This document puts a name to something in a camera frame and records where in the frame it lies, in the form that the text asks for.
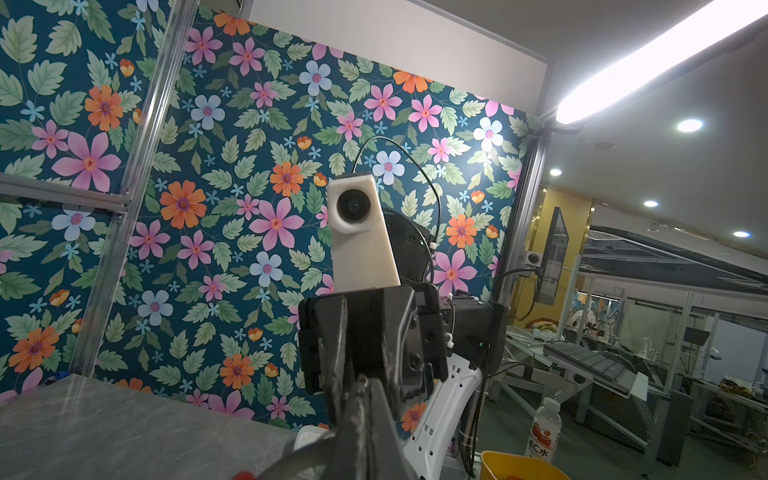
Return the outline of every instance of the white bottle cap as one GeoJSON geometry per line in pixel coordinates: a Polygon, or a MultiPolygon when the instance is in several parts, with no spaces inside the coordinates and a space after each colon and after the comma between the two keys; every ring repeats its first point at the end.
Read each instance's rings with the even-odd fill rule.
{"type": "Polygon", "coordinates": [[[552,412],[559,413],[560,412],[560,404],[557,400],[551,399],[549,397],[544,399],[544,406],[550,409],[552,412]]]}

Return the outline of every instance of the basket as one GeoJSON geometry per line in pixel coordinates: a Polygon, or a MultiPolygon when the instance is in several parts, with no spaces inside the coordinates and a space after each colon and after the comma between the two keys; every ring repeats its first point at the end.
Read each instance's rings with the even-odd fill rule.
{"type": "Polygon", "coordinates": [[[483,452],[480,480],[570,480],[569,477],[544,460],[501,452],[483,452]]]}

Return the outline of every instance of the white camera housing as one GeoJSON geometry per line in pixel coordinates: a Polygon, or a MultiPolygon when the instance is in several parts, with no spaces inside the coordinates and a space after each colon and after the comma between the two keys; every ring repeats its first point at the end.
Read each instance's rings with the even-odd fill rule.
{"type": "Polygon", "coordinates": [[[371,174],[329,180],[328,224],[331,227],[334,292],[400,284],[379,192],[371,174]],[[339,198],[348,190],[360,190],[368,197],[370,208],[361,220],[348,221],[339,211],[339,198]]]}

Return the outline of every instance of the black monitor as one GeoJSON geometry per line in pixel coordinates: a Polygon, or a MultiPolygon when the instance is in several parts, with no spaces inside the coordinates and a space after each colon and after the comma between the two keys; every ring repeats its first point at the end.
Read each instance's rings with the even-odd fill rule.
{"type": "Polygon", "coordinates": [[[541,286],[536,302],[554,305],[554,298],[558,294],[560,273],[563,270],[565,251],[568,249],[568,231],[565,229],[563,215],[560,207],[554,208],[552,223],[547,234],[547,246],[541,257],[541,286]]]}
{"type": "Polygon", "coordinates": [[[696,345],[704,346],[707,343],[707,339],[710,338],[710,333],[706,330],[692,329],[689,326],[685,329],[683,335],[683,341],[688,343],[694,343],[696,345]]]}

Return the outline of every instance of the pink flower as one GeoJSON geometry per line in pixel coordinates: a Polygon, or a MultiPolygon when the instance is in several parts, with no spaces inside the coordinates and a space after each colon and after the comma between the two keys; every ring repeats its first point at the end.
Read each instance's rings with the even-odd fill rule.
{"type": "Polygon", "coordinates": [[[160,231],[160,221],[155,220],[150,223],[149,229],[143,222],[136,222],[136,233],[139,236],[131,237],[132,247],[141,247],[139,249],[139,259],[143,260],[149,257],[149,251],[152,250],[152,254],[157,258],[163,256],[163,247],[160,243],[167,243],[170,240],[170,235],[167,233],[158,233],[160,231]]]}
{"type": "Polygon", "coordinates": [[[288,323],[298,326],[299,322],[299,307],[297,305],[289,306],[288,311],[291,312],[291,316],[288,317],[288,323]]]}
{"type": "MultiPolygon", "coordinates": [[[[27,378],[24,379],[24,383],[22,383],[22,393],[36,389],[41,380],[43,380],[43,370],[38,367],[32,370],[32,372],[27,375],[27,378]]],[[[0,405],[14,399],[16,396],[18,396],[18,393],[15,390],[6,390],[5,392],[0,393],[0,405]]]]}
{"type": "Polygon", "coordinates": [[[327,273],[323,274],[323,285],[315,291],[315,295],[330,295],[333,293],[333,277],[327,273]]]}
{"type": "Polygon", "coordinates": [[[261,83],[256,82],[253,88],[256,88],[256,91],[251,93],[250,97],[256,99],[256,108],[262,108],[264,105],[271,107],[272,99],[277,96],[277,92],[272,89],[272,82],[265,81],[263,87],[261,83]]]}
{"type": "Polygon", "coordinates": [[[250,194],[245,194],[244,199],[237,199],[237,205],[240,206],[239,209],[237,209],[238,215],[245,215],[246,220],[250,220],[250,218],[253,216],[253,214],[258,214],[259,209],[257,208],[259,204],[259,201],[257,199],[250,198],[250,194]]]}
{"type": "Polygon", "coordinates": [[[491,264],[488,265],[488,270],[490,270],[491,278],[496,278],[496,269],[498,268],[498,257],[496,255],[493,256],[493,260],[491,260],[491,264]]]}
{"type": "Polygon", "coordinates": [[[375,108],[373,111],[373,121],[381,120],[384,114],[386,114],[389,120],[395,120],[395,110],[392,107],[399,107],[402,100],[400,100],[400,97],[392,96],[392,84],[385,86],[383,93],[379,87],[371,86],[371,95],[373,98],[366,100],[364,105],[369,110],[375,108]]]}
{"type": "Polygon", "coordinates": [[[442,283],[440,295],[446,296],[454,290],[467,290],[467,284],[463,280],[475,278],[478,271],[473,266],[465,266],[466,256],[463,249],[456,250],[453,258],[448,261],[448,255],[438,252],[435,255],[435,264],[442,270],[435,269],[435,283],[442,283]]]}
{"type": "Polygon", "coordinates": [[[515,188],[518,184],[518,180],[520,180],[520,171],[519,170],[510,171],[509,177],[511,178],[511,180],[507,182],[507,187],[515,188]]]}
{"type": "Polygon", "coordinates": [[[6,272],[5,262],[13,258],[12,250],[0,250],[0,275],[6,272]]]}
{"type": "Polygon", "coordinates": [[[192,65],[198,65],[205,60],[208,63],[216,62],[216,54],[214,50],[221,48],[224,43],[221,40],[211,40],[214,37],[213,27],[208,27],[203,30],[203,34],[200,34],[200,30],[192,28],[190,30],[190,40],[187,42],[187,51],[194,52],[192,54],[192,65]]]}
{"type": "Polygon", "coordinates": [[[221,284],[221,275],[216,275],[213,279],[206,275],[203,277],[203,283],[205,285],[198,290],[200,293],[205,293],[206,302],[210,302],[214,297],[216,300],[221,300],[221,293],[227,290],[227,286],[221,284]]]}
{"type": "Polygon", "coordinates": [[[32,127],[32,133],[40,139],[32,143],[32,150],[45,150],[48,158],[56,156],[56,149],[69,150],[67,144],[62,141],[69,135],[69,130],[62,128],[56,131],[56,123],[53,120],[49,120],[45,124],[45,130],[40,127],[32,127]]]}
{"type": "Polygon", "coordinates": [[[336,119],[341,124],[341,127],[336,129],[336,133],[343,134],[347,141],[352,140],[352,134],[355,134],[356,137],[362,135],[362,132],[359,128],[360,125],[362,125],[362,118],[355,119],[355,112],[350,111],[346,117],[340,115],[336,117],[336,119]]]}
{"type": "Polygon", "coordinates": [[[192,392],[193,395],[187,395],[187,401],[191,403],[192,405],[199,406],[203,409],[208,408],[208,404],[205,403],[206,400],[208,400],[208,394],[207,393],[200,393],[200,389],[195,389],[194,392],[192,392]]]}
{"type": "Polygon", "coordinates": [[[432,148],[427,150],[427,153],[430,155],[435,155],[434,160],[436,164],[440,163],[440,160],[447,162],[448,161],[448,154],[451,153],[453,149],[448,145],[448,138],[443,138],[440,141],[437,141],[437,138],[432,139],[432,148]]]}
{"type": "Polygon", "coordinates": [[[263,48],[253,50],[253,47],[255,46],[256,43],[250,37],[245,41],[245,47],[238,42],[232,44],[232,49],[237,55],[232,55],[232,58],[230,58],[230,65],[239,65],[240,74],[243,76],[246,76],[251,68],[254,71],[261,70],[261,62],[258,61],[257,58],[262,58],[266,51],[263,48]]]}
{"type": "Polygon", "coordinates": [[[214,412],[226,413],[227,415],[233,415],[242,419],[251,420],[256,413],[251,409],[240,409],[237,407],[240,405],[240,400],[243,397],[240,396],[240,390],[235,390],[227,396],[227,406],[224,406],[224,401],[218,395],[208,396],[208,408],[214,412]]]}
{"type": "Polygon", "coordinates": [[[72,182],[72,187],[88,190],[91,188],[91,178],[94,180],[96,190],[109,191],[109,177],[102,170],[114,170],[120,165],[117,155],[104,155],[109,147],[109,138],[106,132],[96,135],[88,149],[88,142],[82,135],[71,132],[69,134],[69,150],[79,158],[64,157],[57,161],[52,169],[62,177],[70,177],[79,174],[72,182]]]}
{"type": "Polygon", "coordinates": [[[424,104],[418,100],[411,100],[411,106],[415,111],[408,116],[408,119],[413,122],[418,121],[419,131],[423,132],[426,130],[427,123],[435,128],[440,125],[435,115],[442,111],[442,107],[440,105],[432,105],[432,97],[430,95],[424,97],[424,104]]]}
{"type": "Polygon", "coordinates": [[[280,417],[286,419],[286,412],[290,412],[290,405],[286,401],[285,397],[280,397],[280,400],[276,396],[272,397],[272,405],[266,406],[266,409],[272,412],[272,420],[280,417]]]}
{"type": "MultiPolygon", "coordinates": [[[[478,100],[485,100],[485,98],[478,97],[477,95],[475,95],[475,98],[477,98],[478,100]]],[[[515,109],[512,107],[508,107],[504,104],[500,104],[497,101],[488,100],[487,102],[485,102],[485,115],[488,117],[493,117],[494,115],[496,115],[496,112],[498,111],[499,106],[502,107],[502,111],[507,115],[512,115],[515,113],[515,109]]]]}
{"type": "Polygon", "coordinates": [[[336,58],[342,58],[344,56],[344,52],[342,50],[339,50],[338,48],[329,48],[323,45],[322,43],[316,43],[314,47],[312,47],[312,58],[315,60],[320,60],[322,57],[326,56],[326,51],[330,50],[331,55],[333,55],[336,58]]]}
{"type": "Polygon", "coordinates": [[[304,225],[304,219],[298,215],[291,215],[286,218],[290,212],[290,199],[283,198],[277,203],[277,212],[272,208],[272,204],[266,201],[259,202],[259,212],[266,220],[257,218],[248,226],[254,233],[267,232],[264,237],[264,250],[270,251],[277,245],[277,239],[287,248],[293,248],[293,234],[288,230],[295,230],[304,225]]]}
{"type": "Polygon", "coordinates": [[[203,262],[205,264],[210,263],[210,255],[206,252],[214,248],[214,242],[206,240],[203,242],[203,232],[197,231],[194,233],[194,241],[187,235],[181,236],[181,244],[186,248],[179,250],[178,257],[181,259],[189,258],[190,268],[192,270],[197,268],[197,262],[203,262]]]}
{"type": "Polygon", "coordinates": [[[315,215],[315,218],[320,220],[320,228],[325,228],[325,226],[328,224],[328,207],[325,205],[320,207],[320,213],[315,215]]]}

